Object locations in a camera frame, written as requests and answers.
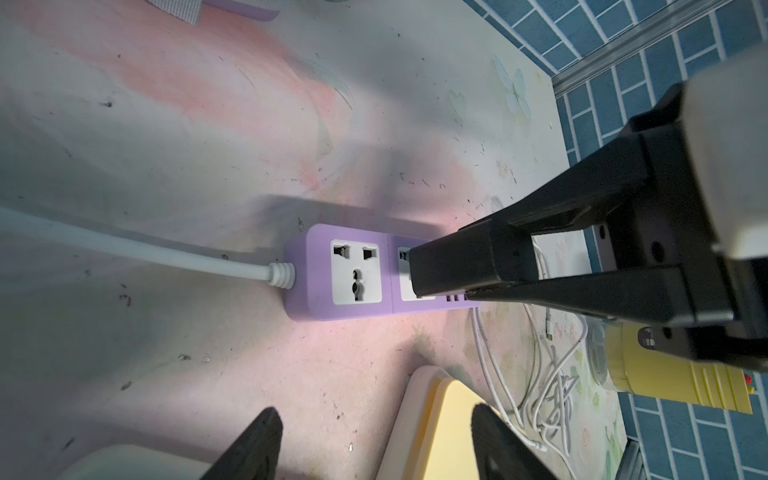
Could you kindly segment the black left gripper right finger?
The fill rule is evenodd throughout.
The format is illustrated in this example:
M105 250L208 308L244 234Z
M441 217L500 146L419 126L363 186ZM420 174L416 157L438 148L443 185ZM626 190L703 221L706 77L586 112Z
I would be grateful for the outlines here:
M556 479L487 404L474 406L471 434L480 479Z

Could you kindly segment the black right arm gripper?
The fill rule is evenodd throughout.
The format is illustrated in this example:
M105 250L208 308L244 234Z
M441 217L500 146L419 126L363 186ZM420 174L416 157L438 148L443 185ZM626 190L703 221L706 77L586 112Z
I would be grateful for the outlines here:
M602 224L600 260L612 272L508 282L467 296L637 321L649 325L659 352L766 367L767 257L730 259L721 245L684 134L685 87L674 84L586 159L460 230L480 233L494 223L536 236Z

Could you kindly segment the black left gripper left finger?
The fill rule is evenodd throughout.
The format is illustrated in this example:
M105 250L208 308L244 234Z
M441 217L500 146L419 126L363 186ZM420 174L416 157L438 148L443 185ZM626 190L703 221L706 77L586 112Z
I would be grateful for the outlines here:
M283 423L274 407L265 408L211 465L201 480L273 480L281 449Z

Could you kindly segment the yellow top kitchen scale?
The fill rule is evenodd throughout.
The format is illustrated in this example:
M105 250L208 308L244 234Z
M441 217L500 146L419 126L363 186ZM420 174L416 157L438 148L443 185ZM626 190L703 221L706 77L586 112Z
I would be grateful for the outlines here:
M437 366L410 377L378 479L478 479L471 417L484 400Z

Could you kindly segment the blue top kitchen scale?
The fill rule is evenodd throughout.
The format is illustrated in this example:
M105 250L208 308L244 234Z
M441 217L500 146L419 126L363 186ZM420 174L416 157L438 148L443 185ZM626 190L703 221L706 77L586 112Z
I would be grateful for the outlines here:
M58 479L200 479L210 467L210 463L121 444L83 457Z

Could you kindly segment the purple power strip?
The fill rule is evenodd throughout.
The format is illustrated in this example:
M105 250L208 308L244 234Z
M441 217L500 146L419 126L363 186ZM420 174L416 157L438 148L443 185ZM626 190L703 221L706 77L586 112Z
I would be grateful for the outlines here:
M336 225L310 227L285 248L296 271L285 293L286 313L295 321L335 321L477 307L458 292L415 294L409 250L423 242Z

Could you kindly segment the black charger adapter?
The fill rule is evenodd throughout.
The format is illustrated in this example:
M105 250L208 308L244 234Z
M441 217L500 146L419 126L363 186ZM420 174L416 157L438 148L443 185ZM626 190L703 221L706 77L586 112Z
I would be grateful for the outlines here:
M499 220L413 247L408 261L413 290L420 297L539 279L531 236Z

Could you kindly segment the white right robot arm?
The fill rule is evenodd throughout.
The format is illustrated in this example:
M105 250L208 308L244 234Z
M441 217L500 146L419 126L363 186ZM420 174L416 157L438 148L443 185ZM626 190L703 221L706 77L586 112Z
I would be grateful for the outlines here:
M622 390L750 413L767 368L767 50L673 85L519 202L428 246L419 294L615 323Z

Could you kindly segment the yellow cup with pens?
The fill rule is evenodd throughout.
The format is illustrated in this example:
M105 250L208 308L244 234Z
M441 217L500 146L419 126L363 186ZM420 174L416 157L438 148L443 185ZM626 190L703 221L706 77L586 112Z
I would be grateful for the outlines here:
M618 392L752 414L745 372L660 352L648 326L589 318L586 350L593 380Z

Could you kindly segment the aluminium corner post right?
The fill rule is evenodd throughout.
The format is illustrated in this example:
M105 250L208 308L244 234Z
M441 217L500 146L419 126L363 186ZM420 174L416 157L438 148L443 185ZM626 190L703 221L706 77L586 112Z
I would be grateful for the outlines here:
M639 54L731 2L732 0L680 0L669 4L555 75L552 78L555 97L559 98L571 92L610 67Z

